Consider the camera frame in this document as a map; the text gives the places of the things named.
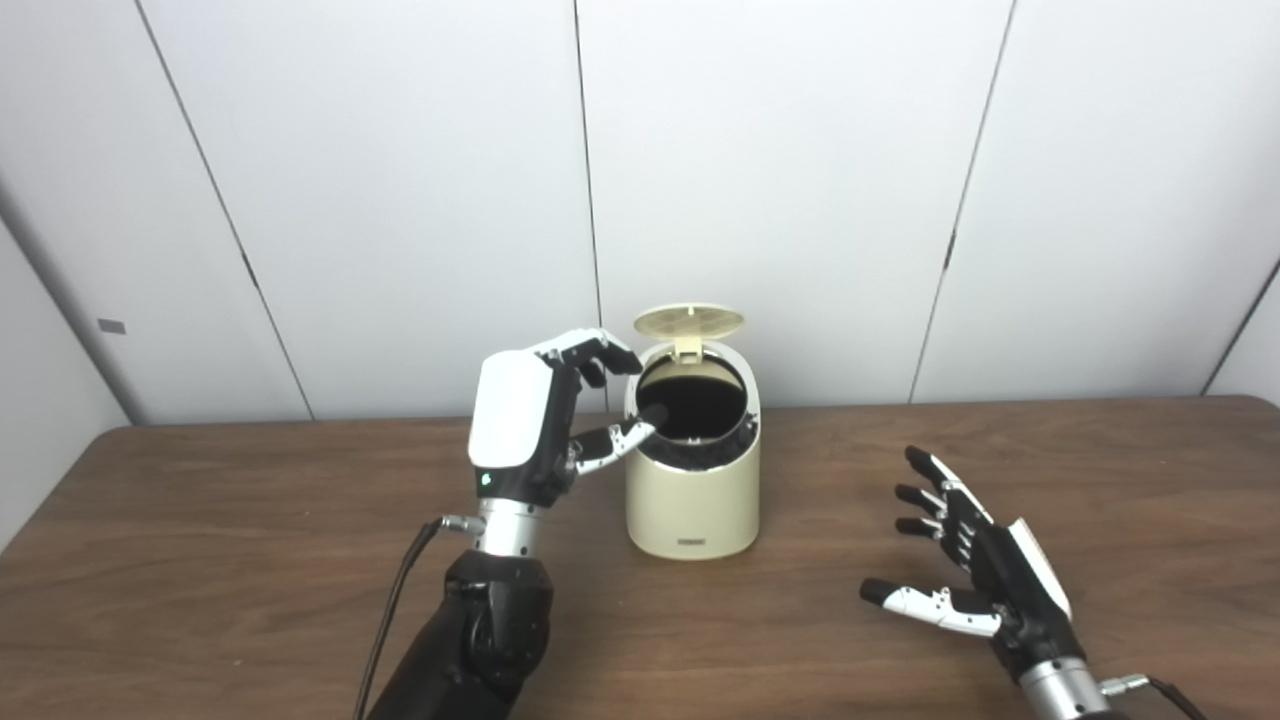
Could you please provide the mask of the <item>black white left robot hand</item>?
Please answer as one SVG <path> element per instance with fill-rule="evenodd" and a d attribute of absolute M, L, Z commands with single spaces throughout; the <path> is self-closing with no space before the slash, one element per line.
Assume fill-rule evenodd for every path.
<path fill-rule="evenodd" d="M 580 433 L 573 421 L 584 387 L 599 389 L 609 375 L 641 370 L 639 356 L 600 328 L 486 357 L 468 434 L 477 497 L 549 509 L 581 475 L 639 448 L 667 423 L 666 405 Z"/>

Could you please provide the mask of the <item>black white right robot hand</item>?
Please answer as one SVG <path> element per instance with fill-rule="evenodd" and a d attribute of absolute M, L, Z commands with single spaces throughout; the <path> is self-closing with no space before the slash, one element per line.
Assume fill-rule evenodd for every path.
<path fill-rule="evenodd" d="M 861 600 L 932 626 L 987 639 L 1014 682 L 1041 664 L 1084 661 L 1087 652 L 1075 633 L 1070 600 L 1027 521 L 997 523 L 938 456 L 914 445 L 904 456 L 931 486 L 895 486 L 899 500 L 924 512 L 897 519 L 896 532 L 936 542 L 972 587 L 922 589 L 867 578 L 859 589 Z"/>

